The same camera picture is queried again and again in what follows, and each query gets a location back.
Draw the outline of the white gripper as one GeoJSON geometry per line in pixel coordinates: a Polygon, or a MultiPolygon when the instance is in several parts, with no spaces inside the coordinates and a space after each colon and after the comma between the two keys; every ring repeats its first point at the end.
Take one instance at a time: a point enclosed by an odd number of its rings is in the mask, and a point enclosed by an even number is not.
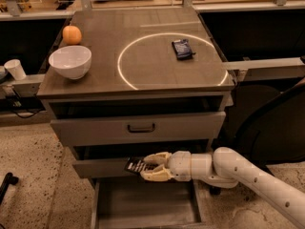
{"type": "Polygon", "coordinates": [[[173,154],[161,152],[144,157],[146,163],[158,166],[153,170],[141,171],[140,175],[147,181],[163,182],[174,178],[177,181],[190,181],[192,179],[204,181],[213,173],[213,160],[211,154],[191,154],[178,151],[173,154]]]}

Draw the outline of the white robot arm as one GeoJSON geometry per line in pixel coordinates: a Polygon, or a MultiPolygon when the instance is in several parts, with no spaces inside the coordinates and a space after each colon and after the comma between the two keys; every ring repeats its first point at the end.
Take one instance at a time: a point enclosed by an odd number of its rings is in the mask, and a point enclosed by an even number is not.
{"type": "Polygon", "coordinates": [[[161,152],[145,156],[145,180],[163,182],[201,180],[219,188],[244,184],[266,200],[298,229],[305,229],[305,194],[252,164],[227,147],[212,153],[191,154],[187,151],[161,152]]]}

